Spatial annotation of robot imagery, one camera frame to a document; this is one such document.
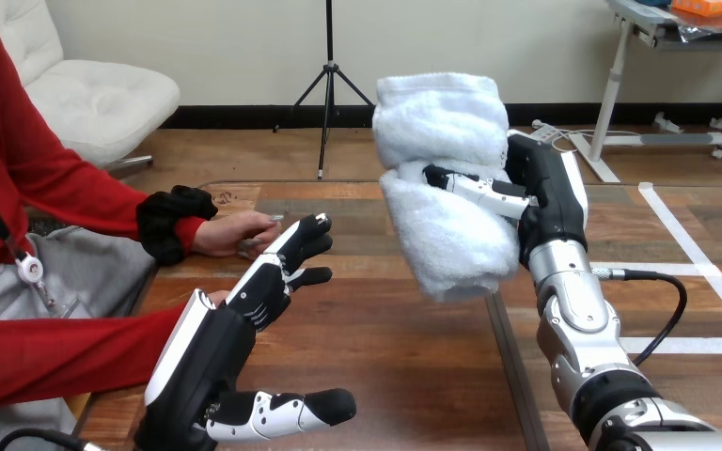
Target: red sleeve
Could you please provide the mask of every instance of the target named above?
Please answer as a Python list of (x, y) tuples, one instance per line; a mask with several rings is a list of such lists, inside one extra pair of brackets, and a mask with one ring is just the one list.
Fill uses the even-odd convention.
[[(147, 196), (62, 146), (26, 94), (1, 39), (0, 151), (26, 203), (68, 224), (137, 239), (136, 206)], [(176, 231), (187, 251), (202, 222), (180, 221)]]
[(148, 382), (182, 310), (0, 321), (0, 405)]

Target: black robotic fingertip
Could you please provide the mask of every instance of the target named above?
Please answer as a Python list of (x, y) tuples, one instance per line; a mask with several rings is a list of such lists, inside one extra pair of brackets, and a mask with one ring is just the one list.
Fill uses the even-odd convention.
[(304, 403), (314, 416), (329, 426), (344, 423), (355, 416), (355, 398), (343, 388), (310, 393)]

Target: white chair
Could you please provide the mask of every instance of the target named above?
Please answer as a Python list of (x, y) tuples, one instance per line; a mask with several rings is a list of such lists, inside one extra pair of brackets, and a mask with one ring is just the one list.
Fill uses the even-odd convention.
[(32, 102), (67, 148), (97, 166), (118, 161), (178, 107), (179, 87), (152, 70), (64, 60), (45, 0), (0, 0), (0, 36)]

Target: white badge clip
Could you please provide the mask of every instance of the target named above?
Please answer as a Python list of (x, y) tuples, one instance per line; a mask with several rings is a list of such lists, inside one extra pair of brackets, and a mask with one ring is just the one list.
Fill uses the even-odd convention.
[(42, 263), (39, 261), (39, 258), (27, 254), (23, 260), (16, 258), (15, 263), (18, 265), (18, 277), (37, 290), (39, 298), (48, 310), (51, 318), (66, 318), (71, 313), (71, 311), (66, 313), (60, 312), (60, 305), (57, 305), (54, 298), (49, 296), (48, 289), (45, 287), (45, 284), (42, 283)]

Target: white desk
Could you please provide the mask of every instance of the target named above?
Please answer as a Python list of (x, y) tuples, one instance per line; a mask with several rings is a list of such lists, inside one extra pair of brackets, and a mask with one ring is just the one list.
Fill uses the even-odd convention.
[(627, 60), (629, 44), (637, 38), (644, 44), (661, 51), (722, 52), (722, 40), (683, 42), (678, 32), (674, 15), (660, 8), (640, 5), (635, 0), (606, 0), (616, 14), (621, 27), (621, 39), (616, 51), (616, 60), (607, 80), (602, 109), (596, 122), (596, 130), (589, 143), (580, 134), (572, 134), (569, 139), (579, 150), (580, 155), (589, 164), (601, 181), (618, 183), (619, 179), (607, 167), (602, 157), (605, 146), (719, 146), (722, 148), (722, 133), (686, 133), (686, 134), (643, 134), (639, 136), (607, 136), (613, 107), (619, 95), (621, 76)]

